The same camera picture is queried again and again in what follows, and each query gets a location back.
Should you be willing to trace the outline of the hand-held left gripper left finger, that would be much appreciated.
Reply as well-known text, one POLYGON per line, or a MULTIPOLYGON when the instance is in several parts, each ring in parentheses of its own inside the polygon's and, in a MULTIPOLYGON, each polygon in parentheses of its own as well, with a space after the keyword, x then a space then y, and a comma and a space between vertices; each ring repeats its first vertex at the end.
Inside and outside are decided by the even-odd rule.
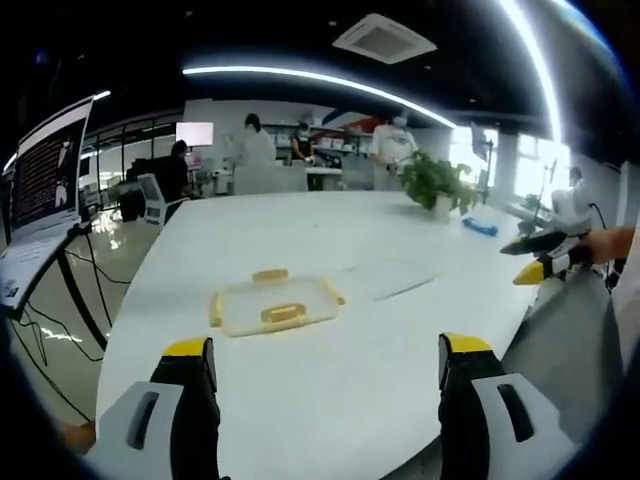
POLYGON ((219 479, 216 393, 213 340, 171 345, 101 416, 87 462, 102 479, 219 479))

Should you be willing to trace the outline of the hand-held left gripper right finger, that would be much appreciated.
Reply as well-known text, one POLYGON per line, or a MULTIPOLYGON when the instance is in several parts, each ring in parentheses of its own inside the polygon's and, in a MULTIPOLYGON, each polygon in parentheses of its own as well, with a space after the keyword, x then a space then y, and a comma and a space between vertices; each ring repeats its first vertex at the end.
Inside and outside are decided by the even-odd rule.
POLYGON ((578 446, 556 407, 484 340, 439 335, 443 479, 551 479, 578 446))

